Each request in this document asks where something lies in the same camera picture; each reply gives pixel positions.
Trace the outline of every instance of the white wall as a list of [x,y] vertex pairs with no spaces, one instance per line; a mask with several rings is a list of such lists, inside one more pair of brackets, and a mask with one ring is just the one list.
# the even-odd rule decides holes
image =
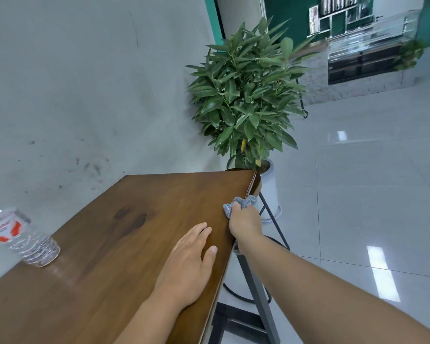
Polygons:
[[208,43],[204,0],[0,0],[0,207],[52,233],[124,174],[221,170],[183,67]]
[[258,25],[261,15],[259,0],[217,0],[226,37],[235,34],[242,22],[252,30]]
[[374,0],[375,16],[390,17],[410,10],[420,10],[424,0]]

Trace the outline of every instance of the clear plastic bottle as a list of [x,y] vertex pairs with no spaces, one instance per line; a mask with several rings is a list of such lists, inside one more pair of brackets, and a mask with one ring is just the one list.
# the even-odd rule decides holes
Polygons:
[[0,244],[18,254],[24,263],[42,267],[60,252],[54,239],[30,227],[30,219],[16,208],[0,210]]

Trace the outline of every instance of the wooden table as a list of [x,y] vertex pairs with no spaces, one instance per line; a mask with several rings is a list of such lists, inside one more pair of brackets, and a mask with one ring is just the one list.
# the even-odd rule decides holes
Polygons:
[[178,239],[205,221],[213,229],[206,248],[218,247],[212,276],[168,340],[199,343],[234,243],[222,205],[245,197],[254,177],[249,170],[125,176],[54,234],[55,261],[19,263],[0,278],[0,343],[113,343]]

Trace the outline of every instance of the green plant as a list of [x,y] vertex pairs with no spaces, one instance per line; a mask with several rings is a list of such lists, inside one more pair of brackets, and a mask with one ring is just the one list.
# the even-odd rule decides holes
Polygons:
[[209,145],[218,154],[230,154],[226,168],[235,160],[237,168],[256,169],[271,150],[282,151],[282,143],[298,149],[285,129],[293,129],[290,113],[307,114],[297,104],[305,87],[296,82],[306,68],[297,64],[315,53],[290,58],[312,38],[296,48],[290,38],[277,43],[286,22],[267,31],[269,23],[263,18],[252,31],[243,23],[223,45],[207,46],[202,66],[187,65],[197,77],[189,86],[199,105],[193,119],[212,137]]
[[400,48],[400,55],[395,58],[395,71],[406,70],[416,66],[416,59],[420,59],[424,54],[425,44],[421,40],[410,40],[405,42]]

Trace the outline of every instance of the bottle label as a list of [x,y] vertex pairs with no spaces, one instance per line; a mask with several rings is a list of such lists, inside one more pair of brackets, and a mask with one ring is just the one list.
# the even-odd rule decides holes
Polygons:
[[7,213],[0,219],[0,243],[6,243],[26,229],[27,223],[14,212]]

